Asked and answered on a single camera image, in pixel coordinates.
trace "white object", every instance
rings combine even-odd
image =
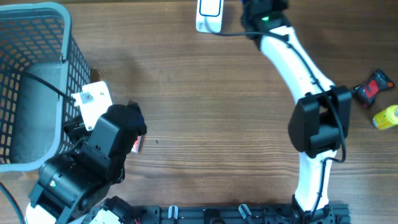
[[[335,84],[328,79],[317,66],[312,62],[306,51],[301,46],[293,27],[278,27],[270,32],[279,35],[289,35],[289,43],[292,44],[308,63],[314,75],[325,91],[330,90]],[[286,44],[273,37],[263,36],[261,40],[261,52],[275,65],[282,78],[285,80],[290,92],[293,95],[294,102],[305,97],[306,93],[317,94],[321,90],[313,84],[310,74],[299,58],[292,50],[286,47]]]
[[[197,31],[219,33],[223,21],[223,8],[224,0],[198,0]],[[211,31],[206,28],[205,19]]]
[[[90,224],[117,224],[119,222],[119,217],[117,217],[113,212],[110,210],[103,210],[101,209],[97,216],[90,222]]]
[[[270,30],[270,32],[279,35],[289,35],[289,43],[292,44],[302,55],[308,66],[319,80],[325,91],[330,90],[334,83],[329,80],[317,66],[312,62],[311,58],[301,46],[293,27],[278,27]],[[300,57],[287,45],[273,37],[263,36],[261,40],[261,52],[275,65],[282,78],[288,86],[294,102],[303,97],[306,93],[313,95],[321,93],[319,87],[313,84],[308,69],[300,59]],[[319,154],[316,158],[311,159],[305,152],[300,153],[300,175],[298,178],[298,187],[295,192],[295,199],[303,209],[303,211],[313,210],[318,197],[320,188],[320,178],[322,171],[321,161],[326,157],[335,157],[337,151],[332,150]],[[318,204],[318,208],[323,208],[329,203],[327,189],[330,176],[331,161],[327,162],[325,171],[325,182],[323,185],[322,198]]]
[[[82,216],[69,224],[81,224],[84,217],[85,216]],[[30,203],[28,204],[25,217],[25,222],[27,224],[54,224],[55,221],[57,221],[55,217],[40,205],[36,205],[36,207],[33,208]]]
[[[112,105],[111,95],[105,82],[84,85],[81,93],[74,93],[75,106],[80,107],[87,131],[92,131],[98,118]]]

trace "wooden table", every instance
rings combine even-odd
[[[67,4],[73,35],[115,103],[140,104],[148,134],[111,187],[131,205],[289,203],[299,177],[287,134],[294,102],[277,70],[245,37],[195,30],[196,2]],[[337,85],[355,86],[381,67],[398,82],[397,1],[292,1],[286,13],[302,45]],[[225,32],[242,30],[240,3],[224,6]],[[353,102],[348,158],[334,164],[328,194],[353,223],[398,219],[398,129],[371,117],[397,104],[381,93]],[[37,172],[0,174],[23,211]],[[0,194],[0,223],[17,223]]]

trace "black cable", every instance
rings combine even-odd
[[[89,138],[90,138],[90,137],[88,137],[88,136],[83,136],[83,137],[81,137],[79,140],[77,140],[76,144],[75,144],[70,150],[72,151],[72,150],[77,149],[77,147],[78,147],[80,144],[82,144],[84,141],[88,141]]]
[[[329,106],[329,109],[331,110],[331,113],[333,114],[333,117],[335,119],[337,128],[338,128],[338,132],[340,135],[340,141],[341,141],[341,159],[335,159],[332,157],[326,157],[323,161],[321,161],[322,163],[322,171],[321,171],[321,180],[320,180],[320,186],[319,186],[319,191],[318,191],[318,197],[317,200],[315,202],[315,206],[312,209],[311,215],[310,215],[310,221],[313,219],[315,212],[317,211],[317,207],[319,205],[319,201],[322,198],[322,191],[323,191],[323,184],[325,182],[325,171],[326,171],[326,162],[331,160],[333,162],[337,162],[337,163],[343,163],[346,160],[346,142],[345,142],[345,137],[344,137],[344,131],[343,131],[343,125],[341,124],[341,121],[337,115],[336,109],[333,105],[333,103],[331,102],[331,100],[329,99],[329,96],[326,94],[325,90],[323,89],[323,87],[321,86],[321,84],[319,83],[319,80],[316,78],[316,76],[314,75],[312,69],[310,68],[309,64],[305,61],[305,59],[303,58],[303,56],[300,54],[300,52],[292,45],[290,44],[287,40],[285,40],[284,36],[278,35],[278,34],[274,34],[271,32],[238,32],[238,33],[231,33],[231,34],[220,34],[220,33],[216,33],[214,31],[211,30],[211,28],[208,25],[208,21],[207,21],[207,17],[205,17],[205,25],[206,28],[214,35],[218,35],[218,36],[222,36],[222,37],[235,37],[235,36],[240,36],[240,35],[264,35],[267,37],[273,37],[277,40],[280,40],[281,42],[283,42],[284,44],[286,44],[286,46],[290,49],[292,49],[296,55],[300,58],[300,60],[302,61],[302,63],[304,64],[305,68],[308,70],[310,77],[314,80],[314,84],[319,88],[319,90],[321,91],[323,97],[325,97],[326,99],[326,103]]]
[[[27,78],[31,78],[31,79],[33,79],[33,80],[36,80],[36,81],[38,81],[39,83],[41,83],[41,84],[43,84],[43,85],[49,87],[51,90],[53,90],[54,92],[56,92],[58,95],[64,97],[66,100],[69,100],[69,101],[72,101],[72,102],[76,101],[76,99],[74,99],[73,97],[66,95],[65,93],[63,93],[63,92],[61,92],[59,89],[57,89],[55,86],[49,84],[48,82],[46,82],[46,81],[43,80],[42,78],[39,78],[39,77],[37,77],[37,76],[35,76],[35,75],[29,73],[29,72],[22,72],[22,71],[15,70],[15,69],[4,70],[4,72],[5,72],[5,73],[20,74],[20,75],[25,76],[25,77],[27,77]]]
[[[18,203],[15,201],[15,198],[11,195],[6,186],[4,186],[1,181],[0,181],[0,190],[5,194],[5,196],[10,201],[11,205],[14,207],[14,210],[18,215],[20,223],[25,224],[24,214],[22,213],[21,208],[19,207]]]

